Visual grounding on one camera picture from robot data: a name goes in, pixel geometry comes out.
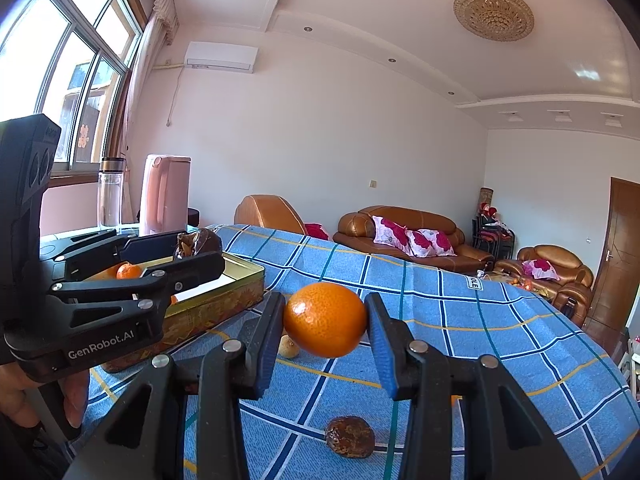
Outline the left human hand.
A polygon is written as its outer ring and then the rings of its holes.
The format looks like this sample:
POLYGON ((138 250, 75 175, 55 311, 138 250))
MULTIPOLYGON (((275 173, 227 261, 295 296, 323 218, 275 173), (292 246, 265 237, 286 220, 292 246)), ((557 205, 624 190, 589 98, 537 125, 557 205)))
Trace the left human hand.
MULTIPOLYGON (((32 428, 41 422, 35 395, 40 384, 31 380, 17 363, 0 366, 1 413, 18 426, 32 428)), ((70 426, 79 428, 88 402, 90 374, 88 370, 62 379, 64 413, 70 426)))

